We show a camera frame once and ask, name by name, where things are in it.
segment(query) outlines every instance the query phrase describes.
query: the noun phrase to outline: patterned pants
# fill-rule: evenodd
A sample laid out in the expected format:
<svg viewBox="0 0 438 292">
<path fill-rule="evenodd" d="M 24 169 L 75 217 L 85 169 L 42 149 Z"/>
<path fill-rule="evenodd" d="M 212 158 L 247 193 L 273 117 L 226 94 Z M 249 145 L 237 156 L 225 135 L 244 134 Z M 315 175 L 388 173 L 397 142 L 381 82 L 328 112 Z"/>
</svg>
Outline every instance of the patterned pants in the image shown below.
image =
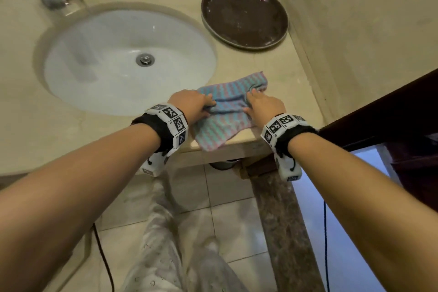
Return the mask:
<svg viewBox="0 0 438 292">
<path fill-rule="evenodd" d="M 125 292 L 248 292 L 217 252 L 198 247 L 186 272 L 175 239 L 171 205 L 155 180 L 139 258 L 122 286 Z"/>
</svg>

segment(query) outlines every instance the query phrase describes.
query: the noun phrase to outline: round tray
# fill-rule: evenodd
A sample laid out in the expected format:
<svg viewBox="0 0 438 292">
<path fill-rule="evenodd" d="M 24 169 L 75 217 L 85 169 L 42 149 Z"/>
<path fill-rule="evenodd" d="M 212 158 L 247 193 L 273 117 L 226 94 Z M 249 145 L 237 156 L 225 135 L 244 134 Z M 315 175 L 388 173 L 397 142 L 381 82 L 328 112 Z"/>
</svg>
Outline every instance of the round tray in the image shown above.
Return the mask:
<svg viewBox="0 0 438 292">
<path fill-rule="evenodd" d="M 263 50 L 281 42 L 289 21 L 278 0 L 202 0 L 202 21 L 224 42 Z"/>
</svg>

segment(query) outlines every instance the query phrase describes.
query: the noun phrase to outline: cable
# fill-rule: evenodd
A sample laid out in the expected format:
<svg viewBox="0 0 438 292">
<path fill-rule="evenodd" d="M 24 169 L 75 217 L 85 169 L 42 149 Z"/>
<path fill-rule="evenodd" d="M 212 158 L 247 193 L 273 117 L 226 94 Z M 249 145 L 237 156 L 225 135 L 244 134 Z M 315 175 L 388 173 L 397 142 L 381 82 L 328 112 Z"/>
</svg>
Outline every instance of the cable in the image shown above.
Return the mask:
<svg viewBox="0 0 438 292">
<path fill-rule="evenodd" d="M 107 258 L 105 257 L 105 254 L 103 253 L 103 249 L 102 249 L 102 245 L 100 244 L 100 239 L 99 239 L 99 235 L 97 234 L 97 228 L 96 228 L 96 224 L 93 223 L 93 231 L 94 231 L 94 235 L 96 237 L 96 241 L 97 241 L 97 246 L 99 247 L 99 253 L 102 256 L 102 260 L 103 263 L 105 264 L 105 267 L 107 269 L 107 273 L 108 273 L 108 277 L 110 278 L 110 283 L 111 283 L 111 292 L 114 292 L 114 280 L 112 280 L 112 274 L 111 274 L 111 270 L 110 270 L 110 266 L 108 265 L 107 262 Z"/>
<path fill-rule="evenodd" d="M 329 284 L 329 266 L 327 264 L 327 204 L 324 201 L 324 245 L 325 245 L 325 250 L 324 250 L 324 259 L 326 262 L 326 283 L 327 283 L 327 292 L 330 292 L 330 284 Z"/>
</svg>

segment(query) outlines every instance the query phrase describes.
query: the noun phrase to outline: sink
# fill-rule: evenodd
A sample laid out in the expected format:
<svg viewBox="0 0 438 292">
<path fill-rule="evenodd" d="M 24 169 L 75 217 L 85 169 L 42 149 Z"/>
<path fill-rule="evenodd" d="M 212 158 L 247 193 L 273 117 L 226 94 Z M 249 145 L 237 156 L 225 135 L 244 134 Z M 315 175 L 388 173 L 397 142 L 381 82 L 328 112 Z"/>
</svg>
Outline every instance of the sink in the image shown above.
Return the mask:
<svg viewBox="0 0 438 292">
<path fill-rule="evenodd" d="M 52 42 L 43 77 L 52 94 L 83 111 L 135 116 L 182 89 L 205 85 L 216 68 L 208 37 L 151 10 L 109 10 Z"/>
</svg>

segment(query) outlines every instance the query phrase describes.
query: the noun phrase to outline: blue and pink cloth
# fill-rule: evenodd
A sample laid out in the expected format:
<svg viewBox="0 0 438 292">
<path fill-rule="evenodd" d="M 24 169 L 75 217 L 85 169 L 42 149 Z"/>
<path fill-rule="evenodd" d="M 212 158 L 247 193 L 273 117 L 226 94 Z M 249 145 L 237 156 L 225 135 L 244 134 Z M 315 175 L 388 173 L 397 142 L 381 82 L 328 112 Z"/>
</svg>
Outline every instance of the blue and pink cloth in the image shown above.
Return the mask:
<svg viewBox="0 0 438 292">
<path fill-rule="evenodd" d="M 263 72 L 248 75 L 233 82 L 205 86 L 198 89 L 201 94 L 212 94 L 216 105 L 208 108 L 211 117 L 194 125 L 194 139 L 204 151 L 213 151 L 223 145 L 242 129 L 253 125 L 243 112 L 247 107 L 246 94 L 256 88 L 265 90 L 268 80 Z"/>
</svg>

